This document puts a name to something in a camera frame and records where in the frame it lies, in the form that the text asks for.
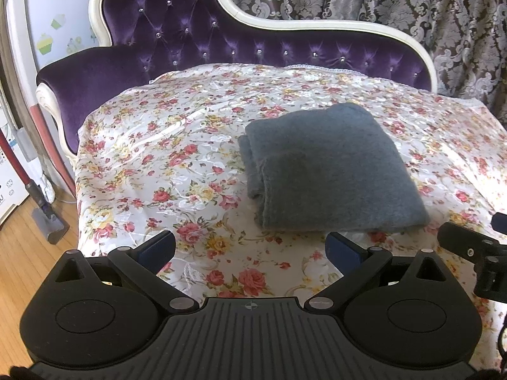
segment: floral bedsheet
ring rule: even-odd
[[[472,364],[498,366],[507,307],[473,296],[471,264],[436,239],[452,220],[507,243],[489,225],[494,212],[507,212],[507,133],[477,100],[310,66],[221,64],[164,74],[108,101],[80,130],[79,249],[106,255],[171,230],[176,256],[159,276],[198,301],[274,295],[303,303],[340,278],[324,255],[325,235],[257,228],[237,138],[254,119],[340,102],[363,106],[384,127],[432,218],[419,231],[346,235],[395,255],[437,250],[482,317]]]

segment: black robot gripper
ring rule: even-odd
[[[59,380],[462,380],[481,336],[467,294],[432,250],[393,257],[330,233],[344,275],[295,297],[207,298],[156,274],[167,231],[107,257],[67,251],[25,310],[31,371]]]

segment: white box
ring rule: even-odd
[[[7,119],[0,109],[0,130],[6,136],[14,154],[23,162],[23,154],[16,144],[13,133],[7,126]],[[11,163],[7,161],[4,153],[0,150],[0,225],[7,219],[9,214],[25,201],[29,194],[18,177]]]

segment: wooden floor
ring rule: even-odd
[[[19,319],[56,260],[65,250],[77,246],[75,204],[53,204],[70,225],[56,246],[44,240],[31,219],[34,207],[31,199],[26,200],[0,226],[0,374],[8,373],[13,365],[31,364],[19,336]]]

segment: cupcake wall sticker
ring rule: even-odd
[[[53,46],[53,38],[51,36],[47,35],[46,33],[41,35],[41,37],[39,38],[39,41],[37,41],[37,44],[36,44],[37,50],[39,50],[39,52],[42,55],[50,53],[52,46]]]
[[[51,22],[51,27],[53,27],[55,30],[58,30],[59,28],[62,28],[65,25],[65,14],[57,14],[53,18],[53,21]]]
[[[84,48],[81,37],[71,38],[67,44],[67,54],[77,53]]]

